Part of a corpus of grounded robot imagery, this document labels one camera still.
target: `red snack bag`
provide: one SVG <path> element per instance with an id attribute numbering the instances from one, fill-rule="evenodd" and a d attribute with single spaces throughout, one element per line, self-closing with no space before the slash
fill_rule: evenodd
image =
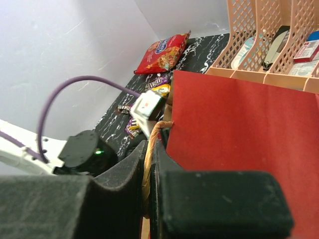
<path id="1" fill-rule="evenodd" d="M 135 74 L 150 74 L 173 68 L 186 47 L 189 33 L 178 34 L 155 42 L 145 53 Z"/>

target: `black marble surface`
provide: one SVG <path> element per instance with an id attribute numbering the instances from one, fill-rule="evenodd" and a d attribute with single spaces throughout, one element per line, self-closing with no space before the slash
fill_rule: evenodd
<path id="1" fill-rule="evenodd" d="M 205 73 L 225 48 L 228 38 L 229 34 L 190 39 L 177 65 L 171 71 L 161 73 L 161 75 L 172 77 L 173 70 Z M 156 76 L 157 74 L 134 75 L 126 87 L 142 93 L 145 90 L 145 85 L 153 81 Z M 95 132 L 118 152 L 119 158 L 123 157 L 131 138 L 124 131 L 129 116 L 117 115 L 115 109 L 118 105 L 130 105 L 134 100 L 135 97 L 123 92 L 120 93 L 94 128 Z"/>

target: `peach plastic organizer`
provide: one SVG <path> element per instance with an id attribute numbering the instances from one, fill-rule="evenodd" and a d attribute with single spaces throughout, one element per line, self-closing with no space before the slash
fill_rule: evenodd
<path id="1" fill-rule="evenodd" d="M 227 5 L 229 41 L 206 74 L 319 93 L 319 62 L 309 76 L 288 75 L 293 57 L 319 29 L 319 0 L 227 0 Z M 287 43 L 271 68 L 263 71 L 270 43 L 282 25 L 290 26 Z M 232 60 L 252 36 L 256 36 L 253 46 L 237 69 L 231 69 Z"/>

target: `rope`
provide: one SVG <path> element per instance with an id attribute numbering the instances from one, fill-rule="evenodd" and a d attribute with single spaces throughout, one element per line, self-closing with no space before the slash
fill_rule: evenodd
<path id="1" fill-rule="evenodd" d="M 149 143 L 148 143 L 148 148 L 146 150 L 146 155 L 145 155 L 145 161 L 144 161 L 144 174 L 143 174 L 143 181 L 142 181 L 142 206 L 143 206 L 143 215 L 146 219 L 149 218 L 149 197 L 150 197 L 150 191 L 151 191 L 151 186 L 150 186 L 150 177 L 151 177 L 151 165 L 152 165 L 152 153 L 155 147 L 157 135 L 159 133 L 160 128 L 166 128 L 166 127 L 172 127 L 173 122 L 165 122 L 165 121 L 159 121 L 157 124 L 154 126 Z"/>

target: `green led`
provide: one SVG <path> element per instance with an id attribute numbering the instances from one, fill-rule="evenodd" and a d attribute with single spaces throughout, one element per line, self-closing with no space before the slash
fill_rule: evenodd
<path id="1" fill-rule="evenodd" d="M 101 153 L 104 153 L 104 151 L 98 150 L 95 152 L 95 154 L 101 154 Z"/>

